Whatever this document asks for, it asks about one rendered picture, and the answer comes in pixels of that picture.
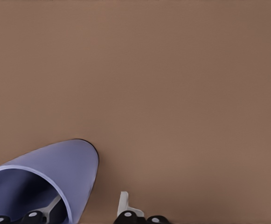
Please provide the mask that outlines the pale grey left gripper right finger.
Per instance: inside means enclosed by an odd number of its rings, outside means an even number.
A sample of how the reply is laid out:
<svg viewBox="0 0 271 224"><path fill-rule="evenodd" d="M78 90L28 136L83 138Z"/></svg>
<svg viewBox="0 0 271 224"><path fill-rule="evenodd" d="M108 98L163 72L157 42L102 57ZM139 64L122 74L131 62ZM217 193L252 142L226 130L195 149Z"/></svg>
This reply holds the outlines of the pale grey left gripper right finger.
<svg viewBox="0 0 271 224"><path fill-rule="evenodd" d="M142 210L129 206L129 194L127 191L121 191L117 218L113 224L169 224L169 220L161 215L155 215L145 218Z"/></svg>

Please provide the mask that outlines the blue cup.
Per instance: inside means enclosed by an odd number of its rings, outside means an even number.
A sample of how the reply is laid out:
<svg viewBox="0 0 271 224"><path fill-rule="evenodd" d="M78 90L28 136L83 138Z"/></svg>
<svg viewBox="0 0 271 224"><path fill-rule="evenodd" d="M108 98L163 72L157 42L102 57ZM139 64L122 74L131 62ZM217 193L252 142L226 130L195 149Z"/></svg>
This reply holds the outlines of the blue cup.
<svg viewBox="0 0 271 224"><path fill-rule="evenodd" d="M0 165L0 215L15 221L60 196L77 224L93 188L99 156L85 140L61 141Z"/></svg>

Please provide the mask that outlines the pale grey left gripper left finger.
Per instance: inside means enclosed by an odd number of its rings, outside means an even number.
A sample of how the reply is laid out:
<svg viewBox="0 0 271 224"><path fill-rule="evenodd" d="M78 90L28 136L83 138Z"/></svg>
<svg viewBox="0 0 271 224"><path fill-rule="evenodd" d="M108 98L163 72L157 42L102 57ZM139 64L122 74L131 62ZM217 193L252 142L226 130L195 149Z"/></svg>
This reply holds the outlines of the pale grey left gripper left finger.
<svg viewBox="0 0 271 224"><path fill-rule="evenodd" d="M29 211L15 221L1 215L0 224L62 224L62 198L58 195L46 207Z"/></svg>

